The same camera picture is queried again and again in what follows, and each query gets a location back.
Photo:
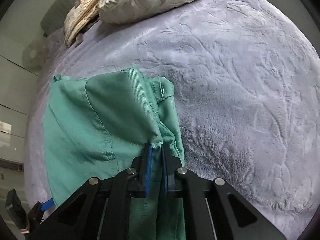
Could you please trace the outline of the green work shirt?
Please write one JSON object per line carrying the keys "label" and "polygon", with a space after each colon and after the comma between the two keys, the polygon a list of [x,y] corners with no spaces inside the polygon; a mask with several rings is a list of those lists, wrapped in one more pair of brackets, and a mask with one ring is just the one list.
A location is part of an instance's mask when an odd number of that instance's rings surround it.
{"label": "green work shirt", "polygon": [[131,201],[130,239],[185,239],[179,198],[158,200],[161,146],[184,160],[174,100],[166,78],[137,67],[73,79],[55,74],[43,120],[48,185],[56,206],[91,177],[107,179],[152,146],[150,193]]}

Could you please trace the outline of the lavender plush bedspread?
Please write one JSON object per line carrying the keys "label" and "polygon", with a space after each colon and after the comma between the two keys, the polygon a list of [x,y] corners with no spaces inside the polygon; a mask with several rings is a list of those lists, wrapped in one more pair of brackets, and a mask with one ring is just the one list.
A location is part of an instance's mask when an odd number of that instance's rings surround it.
{"label": "lavender plush bedspread", "polygon": [[197,0],[129,25],[98,22],[78,47],[47,37],[25,141],[25,196],[50,198],[42,120],[54,74],[138,66],[175,86],[185,164],[231,183],[287,239],[319,206],[319,56],[266,0]]}

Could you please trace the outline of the white wardrobe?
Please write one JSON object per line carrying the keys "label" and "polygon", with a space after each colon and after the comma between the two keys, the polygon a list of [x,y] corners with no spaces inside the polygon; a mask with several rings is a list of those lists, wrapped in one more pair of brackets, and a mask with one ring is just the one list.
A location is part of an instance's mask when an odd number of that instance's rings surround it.
{"label": "white wardrobe", "polygon": [[31,97],[40,70],[22,63],[24,46],[1,34],[1,159],[23,163]]}

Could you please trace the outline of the white electric fan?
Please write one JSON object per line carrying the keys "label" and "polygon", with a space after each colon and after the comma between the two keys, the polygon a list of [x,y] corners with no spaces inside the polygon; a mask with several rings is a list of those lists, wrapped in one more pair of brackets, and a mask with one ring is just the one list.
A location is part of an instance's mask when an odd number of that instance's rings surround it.
{"label": "white electric fan", "polygon": [[23,50],[22,64],[27,70],[40,70],[44,65],[46,43],[44,40],[34,40]]}

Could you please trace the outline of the beige crumpled blanket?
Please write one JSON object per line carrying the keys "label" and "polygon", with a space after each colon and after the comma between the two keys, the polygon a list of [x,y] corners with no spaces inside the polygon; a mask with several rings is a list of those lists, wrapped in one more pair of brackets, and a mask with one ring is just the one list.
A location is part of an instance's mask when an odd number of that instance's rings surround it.
{"label": "beige crumpled blanket", "polygon": [[77,0],[64,21],[65,45],[70,47],[80,32],[90,20],[98,15],[100,0]]}

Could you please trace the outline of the grey quilted headboard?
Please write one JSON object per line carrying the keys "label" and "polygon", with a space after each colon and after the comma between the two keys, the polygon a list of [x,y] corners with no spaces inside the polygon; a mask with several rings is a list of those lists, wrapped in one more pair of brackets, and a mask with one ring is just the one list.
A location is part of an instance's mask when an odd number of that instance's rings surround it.
{"label": "grey quilted headboard", "polygon": [[77,0],[56,0],[40,22],[44,37],[63,27],[67,14]]}

